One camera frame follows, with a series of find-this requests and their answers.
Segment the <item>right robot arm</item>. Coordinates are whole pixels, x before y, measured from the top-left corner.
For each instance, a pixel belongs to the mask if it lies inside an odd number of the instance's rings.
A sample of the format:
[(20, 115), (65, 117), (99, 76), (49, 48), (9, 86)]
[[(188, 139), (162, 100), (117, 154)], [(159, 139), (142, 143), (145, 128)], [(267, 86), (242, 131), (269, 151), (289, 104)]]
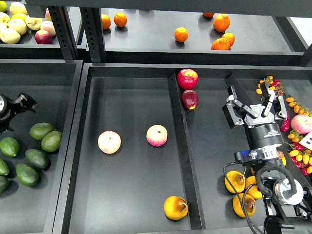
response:
[(228, 78), (229, 97), (222, 110), (230, 128), (244, 126), (249, 145), (236, 152), (233, 164), (254, 170), (254, 183), (262, 193), (266, 218), (265, 234), (310, 234), (312, 232), (312, 194), (285, 168), (278, 154), (284, 140), (278, 121), (287, 118), (282, 96), (277, 96), (267, 82), (260, 85), (261, 104), (252, 105), (235, 77)]

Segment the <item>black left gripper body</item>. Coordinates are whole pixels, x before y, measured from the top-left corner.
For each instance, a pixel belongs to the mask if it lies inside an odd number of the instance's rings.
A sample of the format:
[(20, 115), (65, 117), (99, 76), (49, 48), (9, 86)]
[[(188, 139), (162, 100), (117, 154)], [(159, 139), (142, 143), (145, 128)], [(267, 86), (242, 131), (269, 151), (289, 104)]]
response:
[(17, 115), (19, 105), (8, 98), (7, 96), (0, 95), (0, 121), (9, 122)]

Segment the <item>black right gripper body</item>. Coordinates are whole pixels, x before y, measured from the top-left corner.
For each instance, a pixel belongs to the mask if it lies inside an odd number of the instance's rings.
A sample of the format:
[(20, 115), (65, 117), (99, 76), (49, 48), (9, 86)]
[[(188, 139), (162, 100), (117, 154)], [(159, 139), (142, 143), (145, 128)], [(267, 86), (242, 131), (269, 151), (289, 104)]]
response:
[(246, 114), (244, 117), (244, 128), (247, 142), (250, 149), (259, 149), (267, 146), (279, 147), (284, 143), (278, 124), (275, 122), (275, 116), (269, 113), (263, 117), (261, 114), (265, 107), (261, 104), (251, 105), (251, 110), (258, 114), (253, 117)]

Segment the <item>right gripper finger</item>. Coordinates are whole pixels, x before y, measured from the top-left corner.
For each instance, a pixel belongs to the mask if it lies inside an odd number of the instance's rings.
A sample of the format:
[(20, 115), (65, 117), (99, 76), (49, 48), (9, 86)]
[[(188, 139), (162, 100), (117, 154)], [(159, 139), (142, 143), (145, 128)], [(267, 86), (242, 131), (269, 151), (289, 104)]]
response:
[(269, 84), (266, 81), (261, 83), (261, 91), (264, 95), (264, 110), (262, 111), (261, 116), (270, 117), (274, 120), (286, 119), (288, 114), (284, 98), (276, 95), (275, 91), (270, 89)]
[(237, 126), (246, 125), (245, 118), (258, 118), (258, 114), (248, 105), (238, 100), (234, 85), (228, 88), (229, 96), (226, 99), (226, 104), (222, 107), (225, 118), (229, 127), (235, 128)]

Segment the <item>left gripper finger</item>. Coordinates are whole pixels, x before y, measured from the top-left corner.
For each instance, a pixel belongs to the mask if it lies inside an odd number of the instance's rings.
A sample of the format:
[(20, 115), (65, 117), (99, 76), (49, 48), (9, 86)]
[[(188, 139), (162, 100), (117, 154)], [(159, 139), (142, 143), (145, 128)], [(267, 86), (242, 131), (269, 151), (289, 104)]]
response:
[(9, 121), (7, 121), (7, 122), (1, 121), (0, 122), (0, 134), (3, 134), (6, 131), (13, 132), (14, 129), (10, 126), (10, 122)]
[(19, 93), (18, 98), (14, 101), (14, 109), (16, 113), (23, 113), (26, 111), (36, 112), (35, 105), (37, 102), (26, 93)]

